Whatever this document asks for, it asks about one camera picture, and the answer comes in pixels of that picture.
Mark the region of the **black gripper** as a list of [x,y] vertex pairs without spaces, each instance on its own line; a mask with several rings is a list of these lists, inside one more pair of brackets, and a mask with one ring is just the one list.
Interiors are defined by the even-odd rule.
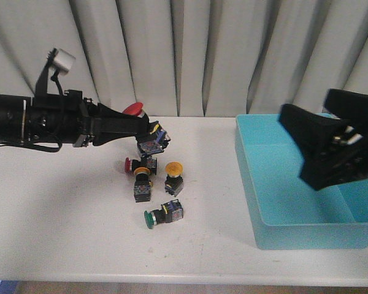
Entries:
[[[368,94],[330,89],[324,107],[339,119],[293,104],[281,107],[278,121],[304,159],[300,178],[314,190],[336,184],[331,170],[344,183],[368,179]],[[340,147],[335,155],[333,140]]]
[[86,147],[92,139],[94,146],[101,146],[119,138],[140,135],[147,128],[143,119],[115,111],[104,104],[98,104],[95,113],[93,101],[84,98],[77,90],[34,99],[26,111],[26,118],[24,145],[27,147],[47,147],[49,144]]

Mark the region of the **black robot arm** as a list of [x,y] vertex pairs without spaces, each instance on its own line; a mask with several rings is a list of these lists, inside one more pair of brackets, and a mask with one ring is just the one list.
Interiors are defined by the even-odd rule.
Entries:
[[69,90],[64,95],[24,97],[0,94],[0,144],[30,148],[39,143],[89,143],[101,146],[119,138],[148,133],[150,121],[117,112]]

